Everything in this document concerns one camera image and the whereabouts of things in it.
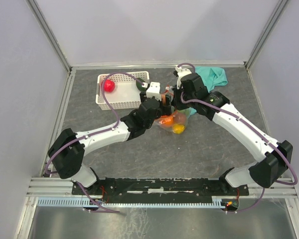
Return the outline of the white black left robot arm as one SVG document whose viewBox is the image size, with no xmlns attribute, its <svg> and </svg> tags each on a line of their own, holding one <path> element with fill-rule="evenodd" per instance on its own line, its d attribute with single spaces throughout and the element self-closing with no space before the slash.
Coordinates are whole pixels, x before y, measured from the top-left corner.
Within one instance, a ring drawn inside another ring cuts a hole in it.
<svg viewBox="0 0 299 239">
<path fill-rule="evenodd" d="M 49 164 L 61 179 L 71 179 L 89 194 L 100 190 L 100 181 L 92 168 L 83 164 L 83 158 L 94 150 L 117 142 L 135 139 L 162 116 L 172 114 L 170 95 L 160 100 L 141 93 L 141 104 L 117 122 L 90 131 L 74 132 L 67 128 L 61 132 L 48 150 Z"/>
</svg>

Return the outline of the red toy apple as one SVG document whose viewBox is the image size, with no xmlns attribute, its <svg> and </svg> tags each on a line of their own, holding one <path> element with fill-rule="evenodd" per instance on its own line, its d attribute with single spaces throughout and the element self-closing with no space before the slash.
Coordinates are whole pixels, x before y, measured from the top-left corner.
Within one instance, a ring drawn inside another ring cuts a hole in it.
<svg viewBox="0 0 299 239">
<path fill-rule="evenodd" d="M 115 82 L 109 79 L 105 80 L 103 85 L 104 85 L 104 91 L 108 93 L 113 92 L 116 87 Z"/>
</svg>

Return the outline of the clear zip top bag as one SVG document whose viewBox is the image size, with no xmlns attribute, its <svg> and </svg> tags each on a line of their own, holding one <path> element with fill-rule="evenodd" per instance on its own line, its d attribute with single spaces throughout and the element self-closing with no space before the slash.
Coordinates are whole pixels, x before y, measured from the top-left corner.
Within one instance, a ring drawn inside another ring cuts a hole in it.
<svg viewBox="0 0 299 239">
<path fill-rule="evenodd" d="M 165 94 L 171 94 L 171 95 L 173 95 L 172 87 L 171 87 L 171 86 L 167 85 L 166 88 L 165 88 L 165 91 L 161 94 L 162 105 L 164 105 L 164 95 L 165 95 Z M 191 113 L 191 109 L 190 109 L 190 108 L 187 108 L 187 109 L 184 109 L 184 110 L 176 110 L 175 107 L 172 106 L 172 115 L 170 115 L 170 116 L 173 116 L 173 117 L 175 118 L 175 115 L 176 115 L 177 113 L 183 113 L 183 114 L 185 114 L 185 115 L 187 116 L 187 122 L 186 122 L 186 124 L 184 125 L 185 127 L 187 127 L 188 119 L 189 119 L 189 116 L 190 116 L 190 113 Z M 174 122 L 174 124 L 173 124 L 172 126 L 170 126 L 170 127 L 166 127 L 166 126 L 161 125 L 161 124 L 159 123 L 159 119 L 156 119 L 156 120 L 154 121 L 153 124 L 154 124 L 154 125 L 157 125 L 157 126 L 159 126 L 159 127 L 161 127 L 162 129 L 165 129 L 165 130 L 167 130 L 167 131 L 169 131 L 169 132 L 172 132 L 172 127 L 173 127 L 173 125 L 175 125 L 176 123 Z"/>
</svg>

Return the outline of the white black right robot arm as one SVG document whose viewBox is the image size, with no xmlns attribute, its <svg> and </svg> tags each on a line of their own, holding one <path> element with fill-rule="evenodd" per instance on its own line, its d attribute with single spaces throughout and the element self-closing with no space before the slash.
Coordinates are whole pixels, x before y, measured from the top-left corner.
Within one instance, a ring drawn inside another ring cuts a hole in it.
<svg viewBox="0 0 299 239">
<path fill-rule="evenodd" d="M 293 146 L 279 142 L 247 120 L 230 100 L 218 91 L 208 92 L 197 73 L 175 72 L 172 104 L 176 109 L 193 108 L 199 115 L 223 127 L 251 153 L 255 162 L 227 170 L 219 190 L 230 195 L 237 187 L 257 183 L 270 188 L 290 168 Z"/>
</svg>

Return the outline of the brown toy kiwi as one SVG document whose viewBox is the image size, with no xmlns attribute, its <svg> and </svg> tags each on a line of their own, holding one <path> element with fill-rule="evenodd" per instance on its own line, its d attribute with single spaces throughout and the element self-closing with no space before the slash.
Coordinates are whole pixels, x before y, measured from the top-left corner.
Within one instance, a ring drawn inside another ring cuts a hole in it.
<svg viewBox="0 0 299 239">
<path fill-rule="evenodd" d="M 182 125 L 185 125 L 186 122 L 187 122 L 187 116 L 183 113 L 177 113 L 175 115 L 175 118 L 174 118 L 174 122 L 176 124 L 182 124 Z"/>
</svg>

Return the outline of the yellow toy lemon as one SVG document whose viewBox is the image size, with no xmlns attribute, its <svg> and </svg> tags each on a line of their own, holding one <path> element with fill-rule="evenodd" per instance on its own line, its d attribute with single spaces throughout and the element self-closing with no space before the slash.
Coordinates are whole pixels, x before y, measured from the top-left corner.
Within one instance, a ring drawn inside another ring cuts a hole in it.
<svg viewBox="0 0 299 239">
<path fill-rule="evenodd" d="M 175 134 L 181 134 L 184 132 L 184 130 L 186 129 L 186 127 L 182 124 L 175 124 L 172 127 L 172 132 Z"/>
</svg>

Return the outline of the toy orange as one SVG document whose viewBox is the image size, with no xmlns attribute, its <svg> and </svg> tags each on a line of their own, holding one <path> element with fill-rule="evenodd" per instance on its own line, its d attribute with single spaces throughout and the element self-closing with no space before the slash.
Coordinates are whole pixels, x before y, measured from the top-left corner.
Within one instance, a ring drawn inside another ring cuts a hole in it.
<svg viewBox="0 0 299 239">
<path fill-rule="evenodd" d="M 173 116 L 168 116 L 168 117 L 161 117 L 159 119 L 159 123 L 161 125 L 164 125 L 166 127 L 170 127 L 174 124 L 174 117 Z"/>
</svg>

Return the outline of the dark green toy avocado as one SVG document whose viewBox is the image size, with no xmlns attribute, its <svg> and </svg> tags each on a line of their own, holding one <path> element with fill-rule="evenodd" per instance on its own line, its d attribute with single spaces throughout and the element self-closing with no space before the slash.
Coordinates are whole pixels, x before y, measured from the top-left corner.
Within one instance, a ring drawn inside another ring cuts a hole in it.
<svg viewBox="0 0 299 239">
<path fill-rule="evenodd" d="M 136 87 L 140 92 L 145 92 L 147 90 L 146 87 L 143 87 L 143 83 L 145 82 L 142 78 L 137 78 Z"/>
</svg>

